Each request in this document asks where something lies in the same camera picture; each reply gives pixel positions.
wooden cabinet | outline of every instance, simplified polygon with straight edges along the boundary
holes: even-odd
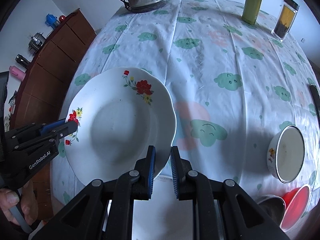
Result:
[[[70,82],[96,34],[79,9],[71,13],[46,39],[28,66],[16,95],[10,128],[58,120]],[[39,219],[52,217],[50,165],[32,181]]]

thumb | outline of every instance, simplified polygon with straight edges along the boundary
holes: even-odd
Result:
[[[3,211],[14,207],[18,202],[19,197],[17,193],[9,189],[0,190],[0,207]]]

tablecloth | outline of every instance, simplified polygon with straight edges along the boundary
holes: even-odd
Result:
[[[82,59],[60,117],[94,76],[119,66],[143,68],[170,92],[177,116],[173,145],[193,169],[218,181],[232,178],[252,197],[310,184],[311,210],[319,200],[319,126],[308,85],[318,83],[301,47],[290,33],[284,42],[271,35],[276,18],[267,12],[259,12],[254,26],[243,22],[242,3],[166,1],[143,14],[118,10]],[[305,159],[299,176],[283,184],[269,173],[266,153],[290,124],[303,134]],[[62,203],[84,187],[65,150],[62,141],[52,163],[53,194]],[[171,175],[169,163],[162,173]]]

blue bottle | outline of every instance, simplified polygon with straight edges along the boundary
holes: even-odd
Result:
[[[55,29],[56,27],[59,26],[59,21],[57,20],[57,18],[55,16],[53,16],[52,14],[48,14],[46,16],[46,21],[45,24],[48,26],[51,26],[53,29]]]

pink thermos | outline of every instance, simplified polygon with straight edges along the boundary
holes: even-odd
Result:
[[[9,67],[9,72],[13,76],[15,76],[18,80],[20,80],[21,82],[22,82],[22,80],[24,79],[24,77],[26,75],[22,70],[18,69],[16,66],[10,66]]]

